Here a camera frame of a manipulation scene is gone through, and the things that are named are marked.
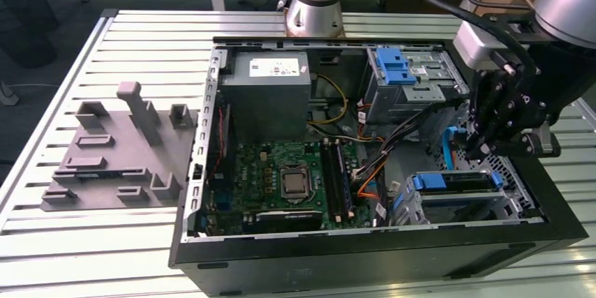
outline blue plastic latch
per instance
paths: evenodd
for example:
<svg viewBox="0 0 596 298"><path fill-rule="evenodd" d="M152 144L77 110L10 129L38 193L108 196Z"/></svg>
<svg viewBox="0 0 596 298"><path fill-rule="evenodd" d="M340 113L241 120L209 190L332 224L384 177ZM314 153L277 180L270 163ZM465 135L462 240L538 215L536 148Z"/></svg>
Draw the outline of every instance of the blue plastic latch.
<svg viewBox="0 0 596 298"><path fill-rule="evenodd" d="M384 73L384 82L388 85L413 85L417 82L409 73L408 59L397 48L378 48L376 50L377 65Z"/></svg>
<svg viewBox="0 0 596 298"><path fill-rule="evenodd" d="M494 182L494 187L498 190L502 187L502 178L501 174L498 174L496 171L490 174L492 181Z"/></svg>
<svg viewBox="0 0 596 298"><path fill-rule="evenodd" d="M421 183L426 189L446 188L441 174L420 174Z"/></svg>
<svg viewBox="0 0 596 298"><path fill-rule="evenodd" d="M421 183L420 176L412 177L413 187L416 190L421 190L424 188L424 184Z"/></svg>
<svg viewBox="0 0 596 298"><path fill-rule="evenodd" d="M397 209L397 207L400 207L401 202L402 202L402 193L400 194L400 197L397 197L393 202L393 206L390 207L392 211L394 211Z"/></svg>

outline aluminum extrusion table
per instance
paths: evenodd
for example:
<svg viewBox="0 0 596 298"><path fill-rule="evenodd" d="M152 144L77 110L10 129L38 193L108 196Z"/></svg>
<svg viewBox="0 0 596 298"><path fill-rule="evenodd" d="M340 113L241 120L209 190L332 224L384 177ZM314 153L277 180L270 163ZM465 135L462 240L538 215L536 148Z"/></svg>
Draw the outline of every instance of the aluminum extrusion table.
<svg viewBox="0 0 596 298"><path fill-rule="evenodd" d="M442 15L344 15L348 37L452 38ZM138 81L156 109L201 107L213 36L282 36L278 13L121 10L100 18L30 140L0 188L0 291L14 297L201 297L168 268L176 208L40 210L86 100L125 109L121 81ZM582 100L553 127L560 158L541 160L592 236L485 278L284 294L284 297L593 297L596 295L596 122Z"/></svg>

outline motherboard chip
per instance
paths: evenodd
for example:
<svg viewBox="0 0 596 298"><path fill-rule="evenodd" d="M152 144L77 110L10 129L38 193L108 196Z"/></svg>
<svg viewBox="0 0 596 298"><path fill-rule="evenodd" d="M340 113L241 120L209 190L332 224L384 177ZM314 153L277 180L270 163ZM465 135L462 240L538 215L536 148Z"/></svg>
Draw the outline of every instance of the motherboard chip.
<svg viewBox="0 0 596 298"><path fill-rule="evenodd" d="M280 169L281 197L292 204L300 203L310 191L308 165L286 165Z"/></svg>
<svg viewBox="0 0 596 298"><path fill-rule="evenodd" d="M304 193L306 186L304 185L302 174L285 174L282 177L282 187L285 193Z"/></svg>

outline orange wire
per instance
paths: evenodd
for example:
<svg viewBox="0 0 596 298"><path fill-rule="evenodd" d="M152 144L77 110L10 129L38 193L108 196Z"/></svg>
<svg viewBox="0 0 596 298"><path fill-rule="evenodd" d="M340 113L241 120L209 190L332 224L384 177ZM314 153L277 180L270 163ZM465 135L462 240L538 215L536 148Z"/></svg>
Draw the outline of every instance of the orange wire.
<svg viewBox="0 0 596 298"><path fill-rule="evenodd" d="M372 140L372 137L365 137L365 136L362 136L362 128L364 128L364 125L360 124L360 125L357 126L357 139L358 139L358 140L364 140L364 141ZM377 137L376 137L376 141L384 142L384 138L380 137L380 136L377 136Z"/></svg>
<svg viewBox="0 0 596 298"><path fill-rule="evenodd" d="M374 178L376 174L381 171L384 164L388 161L384 160L384 162L381 163L381 165L374 169L374 171L372 172L369 178L364 181L362 186L360 187L358 191L357 191L357 196L358 197L369 197L369 198L378 198L377 195L373 195L372 193L364 193L364 189L366 188L366 186L369 185L369 182L372 181L372 179Z"/></svg>

